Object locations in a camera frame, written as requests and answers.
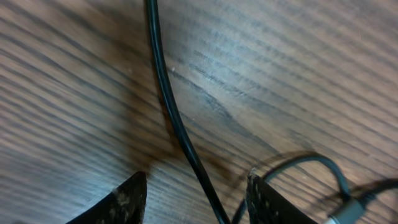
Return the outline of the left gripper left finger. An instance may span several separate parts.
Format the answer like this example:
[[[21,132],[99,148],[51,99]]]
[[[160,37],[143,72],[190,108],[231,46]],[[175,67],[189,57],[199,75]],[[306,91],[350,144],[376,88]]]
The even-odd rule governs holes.
[[[68,224],[142,224],[146,197],[146,174],[139,171]]]

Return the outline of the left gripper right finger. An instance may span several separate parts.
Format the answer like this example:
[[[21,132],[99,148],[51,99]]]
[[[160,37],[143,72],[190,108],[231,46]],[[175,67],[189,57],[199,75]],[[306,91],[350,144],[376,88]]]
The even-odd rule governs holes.
[[[246,189],[246,205],[251,224],[317,224],[316,221],[301,212],[268,181],[273,179],[280,170],[272,170],[263,177],[255,173],[248,175]]]

